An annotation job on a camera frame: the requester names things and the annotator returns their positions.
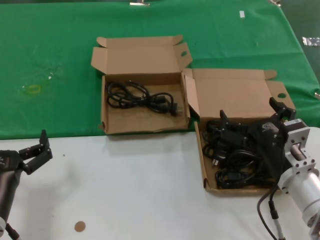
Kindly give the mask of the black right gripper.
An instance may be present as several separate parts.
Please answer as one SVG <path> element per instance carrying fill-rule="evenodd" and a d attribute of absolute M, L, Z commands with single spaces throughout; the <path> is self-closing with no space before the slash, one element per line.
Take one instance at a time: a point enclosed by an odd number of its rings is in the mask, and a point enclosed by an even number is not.
<path fill-rule="evenodd" d="M 248 135 L 252 137 L 256 144 L 256 153 L 261 157 L 271 177 L 278 181 L 285 166 L 282 120 L 294 120 L 296 110 L 276 101 L 274 97 L 269 99 L 269 105 L 275 113 L 250 124 L 230 121 L 225 112 L 220 110 L 220 139 L 236 147 L 248 147 Z"/>

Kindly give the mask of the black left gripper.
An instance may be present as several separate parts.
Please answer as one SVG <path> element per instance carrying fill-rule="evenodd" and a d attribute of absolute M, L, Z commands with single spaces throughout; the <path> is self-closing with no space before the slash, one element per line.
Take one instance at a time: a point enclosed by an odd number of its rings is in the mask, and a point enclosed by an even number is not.
<path fill-rule="evenodd" d="M 45 129 L 41 131 L 39 144 L 19 151 L 0 151 L 0 217 L 8 218 L 22 171 L 31 175 L 53 158 Z"/>

